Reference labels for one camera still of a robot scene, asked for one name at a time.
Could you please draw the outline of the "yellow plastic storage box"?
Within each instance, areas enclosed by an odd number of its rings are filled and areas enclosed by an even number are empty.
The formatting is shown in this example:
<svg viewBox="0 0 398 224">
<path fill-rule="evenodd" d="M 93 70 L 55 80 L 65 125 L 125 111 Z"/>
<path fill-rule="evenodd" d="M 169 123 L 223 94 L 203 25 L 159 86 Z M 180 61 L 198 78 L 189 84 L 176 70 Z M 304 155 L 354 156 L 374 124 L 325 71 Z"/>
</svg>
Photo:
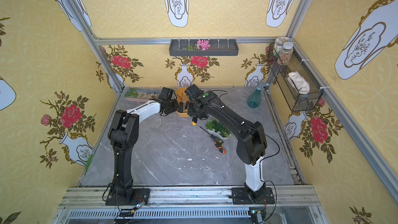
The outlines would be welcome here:
<svg viewBox="0 0 398 224">
<path fill-rule="evenodd" d="M 177 115 L 181 118 L 188 118 L 188 103 L 190 102 L 189 97 L 186 95 L 185 91 L 187 87 L 182 87 L 176 91 L 176 99 L 178 101 Z"/>
</svg>

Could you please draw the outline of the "orange black grip screwdriver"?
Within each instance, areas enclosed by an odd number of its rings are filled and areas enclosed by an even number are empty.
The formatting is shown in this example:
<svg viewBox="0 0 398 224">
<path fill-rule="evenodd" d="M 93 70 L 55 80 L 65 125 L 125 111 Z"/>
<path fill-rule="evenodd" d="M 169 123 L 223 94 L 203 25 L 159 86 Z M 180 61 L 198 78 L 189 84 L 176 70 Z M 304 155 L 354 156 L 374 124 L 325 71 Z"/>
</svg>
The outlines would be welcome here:
<svg viewBox="0 0 398 224">
<path fill-rule="evenodd" d="M 222 154 L 226 153 L 225 149 L 222 146 L 217 145 L 217 144 L 215 144 L 215 146 L 217 147 L 217 149 L 219 150 L 220 153 L 222 153 Z"/>
</svg>

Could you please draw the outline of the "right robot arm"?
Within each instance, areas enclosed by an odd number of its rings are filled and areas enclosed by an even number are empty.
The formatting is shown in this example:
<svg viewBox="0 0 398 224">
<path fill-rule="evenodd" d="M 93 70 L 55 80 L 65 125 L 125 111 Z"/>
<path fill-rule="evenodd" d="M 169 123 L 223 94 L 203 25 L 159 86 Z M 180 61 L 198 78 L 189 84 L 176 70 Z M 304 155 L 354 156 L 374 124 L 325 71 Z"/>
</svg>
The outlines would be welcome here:
<svg viewBox="0 0 398 224">
<path fill-rule="evenodd" d="M 188 115 L 193 123 L 212 116 L 223 124 L 237 139 L 236 153 L 245 164 L 245 188 L 252 201 L 261 199 L 265 185 L 262 181 L 261 160 L 265 158 L 266 136 L 260 122 L 251 122 L 225 105 L 212 91 L 203 91 L 196 85 L 189 86 L 185 94 L 190 100 Z"/>
</svg>

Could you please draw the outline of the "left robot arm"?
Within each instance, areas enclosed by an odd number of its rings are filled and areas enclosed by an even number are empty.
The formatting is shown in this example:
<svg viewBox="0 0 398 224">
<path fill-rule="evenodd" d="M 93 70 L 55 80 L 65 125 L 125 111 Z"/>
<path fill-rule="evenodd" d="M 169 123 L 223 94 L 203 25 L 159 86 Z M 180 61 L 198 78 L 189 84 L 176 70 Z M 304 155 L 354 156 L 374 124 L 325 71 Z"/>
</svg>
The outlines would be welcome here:
<svg viewBox="0 0 398 224">
<path fill-rule="evenodd" d="M 138 141 L 140 123 L 152 115 L 171 114 L 178 109 L 177 99 L 155 99 L 131 110 L 117 110 L 108 132 L 114 151 L 114 178 L 108 185 L 107 206 L 148 203 L 149 188 L 133 187 L 131 172 L 132 151 Z"/>
</svg>

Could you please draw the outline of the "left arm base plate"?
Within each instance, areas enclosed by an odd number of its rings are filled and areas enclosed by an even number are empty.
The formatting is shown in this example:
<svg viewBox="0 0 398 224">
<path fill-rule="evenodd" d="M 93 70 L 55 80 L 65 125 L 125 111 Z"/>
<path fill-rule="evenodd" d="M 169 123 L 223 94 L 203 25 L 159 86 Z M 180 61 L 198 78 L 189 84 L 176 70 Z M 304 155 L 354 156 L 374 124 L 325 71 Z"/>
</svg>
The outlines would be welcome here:
<svg viewBox="0 0 398 224">
<path fill-rule="evenodd" d="M 150 196 L 149 188 L 130 188 L 127 193 L 115 187 L 112 189 L 105 201 L 106 206 L 133 206 L 144 202 L 148 203 Z"/>
</svg>

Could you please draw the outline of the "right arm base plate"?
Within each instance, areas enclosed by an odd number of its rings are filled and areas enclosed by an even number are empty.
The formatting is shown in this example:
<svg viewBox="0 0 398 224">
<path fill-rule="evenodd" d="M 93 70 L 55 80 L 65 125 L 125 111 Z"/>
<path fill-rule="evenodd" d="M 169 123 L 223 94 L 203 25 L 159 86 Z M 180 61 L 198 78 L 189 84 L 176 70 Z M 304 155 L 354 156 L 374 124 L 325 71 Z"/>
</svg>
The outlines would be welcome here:
<svg viewBox="0 0 398 224">
<path fill-rule="evenodd" d="M 275 204 L 275 195 L 270 187 L 262 187 L 258 191 L 252 191 L 249 188 L 232 188 L 229 196 L 235 205 L 247 204 Z"/>
</svg>

